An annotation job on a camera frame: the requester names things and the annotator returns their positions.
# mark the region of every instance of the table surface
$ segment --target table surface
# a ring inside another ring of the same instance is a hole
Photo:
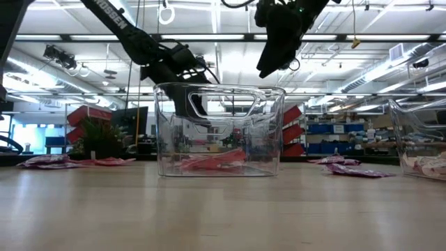
[[[0,250],[445,250],[444,183],[321,168],[283,163],[274,178],[161,178],[155,162],[1,168]]]

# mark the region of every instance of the clear plastic container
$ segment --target clear plastic container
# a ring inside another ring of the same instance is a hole
[[[446,181],[446,99],[411,109],[389,101],[404,174]]]
[[[168,83],[154,95],[161,176],[277,175],[283,89]]]

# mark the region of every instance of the potted plant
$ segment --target potted plant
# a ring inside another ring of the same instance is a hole
[[[123,151],[125,133],[120,127],[112,126],[108,121],[85,118],[81,122],[84,136],[80,139],[84,155],[91,159],[92,152],[96,159],[118,158]]]

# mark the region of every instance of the ceiling light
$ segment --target ceiling light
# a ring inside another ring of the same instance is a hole
[[[378,97],[415,97],[418,96],[416,93],[378,93]]]
[[[362,97],[365,97],[365,96],[371,96],[372,94],[371,94],[371,93],[343,93],[342,95],[345,95],[345,96],[362,96]]]
[[[12,89],[15,91],[32,91],[32,92],[42,91],[43,93],[46,92],[46,91],[40,89],[38,86],[32,86],[30,84],[20,82],[20,81],[13,79],[11,77],[5,77],[3,79],[3,86],[7,89]]]
[[[444,93],[423,93],[424,97],[444,97]]]
[[[347,40],[353,40],[354,35],[348,35]],[[359,40],[427,40],[430,35],[356,35]]]
[[[440,82],[437,84],[430,84],[426,87],[423,87],[423,88],[419,89],[417,92],[418,93],[430,92],[430,91],[435,91],[438,89],[443,89],[445,87],[446,87],[446,82]]]
[[[386,87],[386,88],[384,88],[384,89],[378,91],[378,93],[386,93],[386,92],[389,92],[389,91],[394,91],[394,90],[396,90],[396,89],[398,89],[399,87],[402,87],[402,86],[404,86],[404,85],[405,85],[405,84],[393,84],[393,85],[391,85],[391,86],[388,86],[388,87]]]
[[[62,40],[59,35],[17,35],[16,40]]]
[[[268,35],[254,35],[255,40],[267,40]]]
[[[107,40],[107,41],[117,41],[118,38],[115,35],[72,35],[70,36],[72,40],[78,41],[88,41],[88,40]]]
[[[339,95],[333,95],[332,97],[333,97],[333,98],[341,98],[341,99],[345,99],[345,98],[347,98],[347,96],[345,96],[345,95],[341,95],[341,96],[339,96]]]
[[[307,34],[302,37],[302,41],[306,40],[335,40],[336,35]]]
[[[32,98],[30,96],[26,96],[26,95],[20,95],[20,96],[12,96],[12,95],[8,95],[8,97],[10,98],[15,98],[18,100],[23,100],[23,101],[27,101],[27,102],[33,102],[35,104],[40,103],[39,100],[36,100],[35,98]]]
[[[359,111],[359,112],[368,111],[370,109],[375,109],[379,106],[380,105],[365,105],[365,106],[356,108],[355,111]]]
[[[242,34],[179,34],[179,35],[161,35],[162,39],[174,40],[243,40]]]

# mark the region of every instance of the hanging cord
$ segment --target hanging cord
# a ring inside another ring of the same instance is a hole
[[[110,53],[110,44],[107,43],[107,55],[105,56],[105,70],[107,69],[107,65],[109,63],[109,53]]]
[[[158,0],[158,16],[157,16],[157,26],[156,26],[156,33],[160,33],[160,17],[161,17],[161,0]]]
[[[139,9],[141,8],[141,0],[138,0],[138,8],[137,8],[137,21],[135,23],[135,26],[138,26],[139,21]],[[125,96],[125,109],[124,109],[124,117],[127,115],[127,108],[128,108],[128,94],[130,92],[130,80],[132,79],[132,67],[133,67],[133,61],[130,62],[130,69],[128,72],[128,81],[127,81],[127,95]]]
[[[225,0],[221,0],[221,1],[222,1],[223,5],[226,6],[227,8],[242,8],[256,0],[248,0],[245,3],[240,3],[240,4],[236,4],[236,5],[231,5],[231,4],[227,3]]]
[[[142,8],[142,30],[144,30],[144,21],[146,20],[146,0],[143,1]],[[141,100],[141,79],[139,79],[138,84],[138,107],[137,107],[137,133],[135,134],[134,145],[138,146],[138,135],[139,135],[139,101]]]
[[[353,35],[356,39],[356,9],[355,9],[355,0],[351,0],[351,5],[353,7]]]
[[[355,49],[361,41],[356,38],[356,9],[355,9],[355,0],[351,0],[351,5],[353,7],[353,44],[351,45],[352,49]]]

